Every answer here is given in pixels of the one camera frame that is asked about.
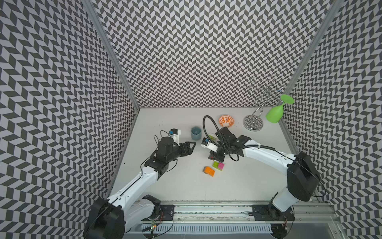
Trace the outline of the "pink square lego brick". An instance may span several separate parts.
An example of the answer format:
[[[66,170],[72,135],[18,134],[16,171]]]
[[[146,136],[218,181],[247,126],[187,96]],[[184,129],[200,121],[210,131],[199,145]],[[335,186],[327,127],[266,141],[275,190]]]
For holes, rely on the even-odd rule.
[[[217,168],[222,171],[224,168],[224,163],[219,162]]]

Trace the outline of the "lime long lego brick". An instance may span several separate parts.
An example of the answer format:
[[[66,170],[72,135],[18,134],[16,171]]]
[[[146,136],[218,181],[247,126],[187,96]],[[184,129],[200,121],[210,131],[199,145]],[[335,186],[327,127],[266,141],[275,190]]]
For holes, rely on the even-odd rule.
[[[214,161],[212,166],[216,169],[219,169],[219,162]]]

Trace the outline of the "orange long lego brick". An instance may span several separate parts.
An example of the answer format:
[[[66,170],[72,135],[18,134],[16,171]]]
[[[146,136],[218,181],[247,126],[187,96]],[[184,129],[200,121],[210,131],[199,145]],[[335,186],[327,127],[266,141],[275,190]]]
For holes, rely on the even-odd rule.
[[[215,174],[215,170],[213,170],[212,168],[210,168],[209,166],[206,166],[204,169],[203,169],[203,172],[211,177],[214,177],[214,174]]]

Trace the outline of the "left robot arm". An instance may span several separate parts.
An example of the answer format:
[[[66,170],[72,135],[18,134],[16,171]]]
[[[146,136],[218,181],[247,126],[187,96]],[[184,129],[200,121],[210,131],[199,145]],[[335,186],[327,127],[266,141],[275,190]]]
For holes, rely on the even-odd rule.
[[[174,139],[174,135],[162,138],[135,178],[107,199],[94,201],[83,238],[122,239],[138,222],[158,217],[160,200],[143,193],[166,173],[170,162],[191,155],[196,146],[194,141],[180,143]]]

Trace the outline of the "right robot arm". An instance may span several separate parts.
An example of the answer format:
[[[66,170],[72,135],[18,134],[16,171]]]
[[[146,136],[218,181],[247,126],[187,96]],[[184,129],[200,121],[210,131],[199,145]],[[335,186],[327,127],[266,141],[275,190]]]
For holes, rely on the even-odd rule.
[[[236,137],[226,127],[216,136],[217,142],[209,136],[202,140],[202,147],[210,150],[209,159],[223,162],[226,156],[234,154],[260,161],[287,177],[286,187],[270,201],[271,210],[286,212],[297,202],[308,202],[314,196],[320,176],[310,156],[303,152],[298,155],[280,152],[244,135]]]

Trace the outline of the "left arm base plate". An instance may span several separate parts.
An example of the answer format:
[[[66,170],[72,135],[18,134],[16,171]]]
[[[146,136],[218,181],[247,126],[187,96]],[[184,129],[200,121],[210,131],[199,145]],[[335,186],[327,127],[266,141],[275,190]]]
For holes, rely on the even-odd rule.
[[[175,205],[173,204],[164,204],[160,206],[154,206],[152,204],[149,205],[148,209],[152,209],[151,211],[147,210],[144,212],[144,216],[139,216],[139,222],[161,222],[161,221],[171,221],[172,217],[175,213]]]

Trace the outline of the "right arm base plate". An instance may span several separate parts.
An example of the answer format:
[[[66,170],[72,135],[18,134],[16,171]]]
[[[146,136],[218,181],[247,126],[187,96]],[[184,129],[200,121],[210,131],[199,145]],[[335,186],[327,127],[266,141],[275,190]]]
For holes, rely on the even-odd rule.
[[[269,205],[252,205],[252,213],[256,221],[294,221],[294,211],[289,207],[285,212],[280,211],[275,206]]]

